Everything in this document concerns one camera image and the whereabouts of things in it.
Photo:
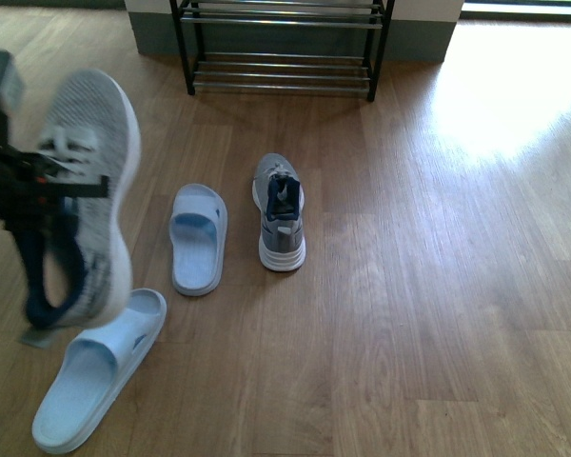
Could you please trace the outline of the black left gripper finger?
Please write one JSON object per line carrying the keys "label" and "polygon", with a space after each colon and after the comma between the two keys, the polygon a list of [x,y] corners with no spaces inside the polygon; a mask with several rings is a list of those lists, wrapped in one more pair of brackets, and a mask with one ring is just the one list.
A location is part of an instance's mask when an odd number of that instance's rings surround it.
{"label": "black left gripper finger", "polygon": [[109,178],[99,177],[96,183],[52,183],[52,198],[107,198]]}

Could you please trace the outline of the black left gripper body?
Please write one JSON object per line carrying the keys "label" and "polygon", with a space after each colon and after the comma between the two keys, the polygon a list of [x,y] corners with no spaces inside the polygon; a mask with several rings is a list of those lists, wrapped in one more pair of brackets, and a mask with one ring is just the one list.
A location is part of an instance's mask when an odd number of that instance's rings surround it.
{"label": "black left gripper body", "polygon": [[41,227],[61,199],[76,196],[76,186],[50,183],[49,161],[10,144],[10,116],[18,110],[24,83],[6,50],[0,50],[0,220],[8,229]]}

